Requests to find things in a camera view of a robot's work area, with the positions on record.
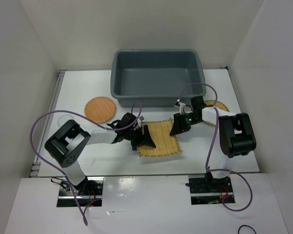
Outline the square bamboo mat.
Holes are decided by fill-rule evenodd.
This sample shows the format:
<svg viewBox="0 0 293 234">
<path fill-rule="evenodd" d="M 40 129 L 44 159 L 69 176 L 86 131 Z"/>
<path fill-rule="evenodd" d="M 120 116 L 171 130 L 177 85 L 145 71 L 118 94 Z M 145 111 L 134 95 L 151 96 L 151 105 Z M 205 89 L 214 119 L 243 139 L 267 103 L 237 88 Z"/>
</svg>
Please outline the square bamboo mat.
<svg viewBox="0 0 293 234">
<path fill-rule="evenodd" d="M 181 153 L 176 136 L 170 136 L 170 131 L 173 126 L 173 120 L 161 120 L 142 122 L 142 126 L 148 126 L 149 133 L 156 148 L 149 146 L 141 146 L 137 148 L 139 156 L 143 157 L 163 157 Z"/>
</svg>

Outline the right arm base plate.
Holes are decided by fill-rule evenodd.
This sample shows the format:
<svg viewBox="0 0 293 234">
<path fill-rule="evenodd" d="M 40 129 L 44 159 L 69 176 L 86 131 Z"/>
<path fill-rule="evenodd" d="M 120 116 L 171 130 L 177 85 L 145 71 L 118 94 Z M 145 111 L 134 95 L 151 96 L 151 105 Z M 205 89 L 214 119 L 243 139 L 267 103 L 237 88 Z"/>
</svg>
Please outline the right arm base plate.
<svg viewBox="0 0 293 234">
<path fill-rule="evenodd" d="M 214 179 L 210 174 L 190 175 L 185 186 L 189 188 L 192 205 L 235 203 L 231 179 Z"/>
</svg>

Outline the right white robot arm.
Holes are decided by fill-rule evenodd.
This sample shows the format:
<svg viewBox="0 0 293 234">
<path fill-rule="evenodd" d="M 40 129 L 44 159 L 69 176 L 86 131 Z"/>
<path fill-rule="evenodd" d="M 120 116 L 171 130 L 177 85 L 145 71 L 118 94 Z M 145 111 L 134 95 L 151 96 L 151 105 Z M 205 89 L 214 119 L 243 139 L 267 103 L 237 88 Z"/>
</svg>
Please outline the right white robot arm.
<svg viewBox="0 0 293 234">
<path fill-rule="evenodd" d="M 191 126 L 205 122 L 214 125 L 214 133 L 209 147 L 204 175 L 204 186 L 210 192 L 219 190 L 226 184 L 232 170 L 233 158 L 245 156 L 256 148 L 256 139 L 249 115 L 221 110 L 215 105 L 207 105 L 202 96 L 193 97 L 191 112 L 185 112 L 185 103 L 178 99 L 174 106 L 179 112 L 173 115 L 171 136 L 190 131 Z"/>
</svg>

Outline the yellow round woven coaster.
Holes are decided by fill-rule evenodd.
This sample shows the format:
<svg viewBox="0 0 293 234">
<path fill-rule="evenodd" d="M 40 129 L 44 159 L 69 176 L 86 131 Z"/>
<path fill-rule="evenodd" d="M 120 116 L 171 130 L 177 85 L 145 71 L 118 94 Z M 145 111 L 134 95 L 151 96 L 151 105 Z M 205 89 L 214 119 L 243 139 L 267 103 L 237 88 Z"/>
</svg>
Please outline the yellow round woven coaster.
<svg viewBox="0 0 293 234">
<path fill-rule="evenodd" d="M 206 100 L 206 108 L 202 110 L 202 120 L 203 122 L 215 126 L 216 125 L 216 110 L 214 108 L 215 100 Z M 216 108 L 219 111 L 220 116 L 224 116 L 226 112 L 229 112 L 229 109 L 225 104 L 220 101 L 216 102 Z"/>
</svg>

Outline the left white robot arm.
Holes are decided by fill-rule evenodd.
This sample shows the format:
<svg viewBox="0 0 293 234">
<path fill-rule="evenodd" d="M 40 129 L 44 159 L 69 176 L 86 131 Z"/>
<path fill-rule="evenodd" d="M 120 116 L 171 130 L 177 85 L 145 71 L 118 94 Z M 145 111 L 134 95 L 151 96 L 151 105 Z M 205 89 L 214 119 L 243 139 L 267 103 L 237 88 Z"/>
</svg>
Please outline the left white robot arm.
<svg viewBox="0 0 293 234">
<path fill-rule="evenodd" d="M 78 158 L 87 145 L 115 144 L 127 140 L 134 151 L 141 146 L 156 148 L 148 126 L 142 126 L 142 120 L 142 117 L 137 118 L 132 113 L 126 113 L 121 119 L 107 124 L 111 131 L 87 131 L 75 120 L 70 119 L 47 140 L 44 148 L 68 177 L 71 191 L 82 195 L 94 188 L 94 183 L 88 180 L 78 163 Z"/>
</svg>

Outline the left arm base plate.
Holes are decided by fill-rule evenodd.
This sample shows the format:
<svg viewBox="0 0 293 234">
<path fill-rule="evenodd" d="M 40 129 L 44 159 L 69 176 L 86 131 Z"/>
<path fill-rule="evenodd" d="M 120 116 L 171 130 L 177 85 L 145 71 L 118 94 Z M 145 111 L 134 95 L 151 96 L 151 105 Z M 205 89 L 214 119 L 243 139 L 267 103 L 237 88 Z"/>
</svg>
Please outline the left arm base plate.
<svg viewBox="0 0 293 234">
<path fill-rule="evenodd" d="M 68 182 L 60 177 L 52 177 L 50 180 L 52 183 L 59 185 L 57 207 L 77 207 Z M 104 178 L 88 177 L 88 181 L 91 183 L 90 188 L 83 189 L 82 192 L 74 190 L 76 198 L 81 207 L 86 207 L 87 205 L 90 205 L 90 207 L 101 207 Z"/>
</svg>

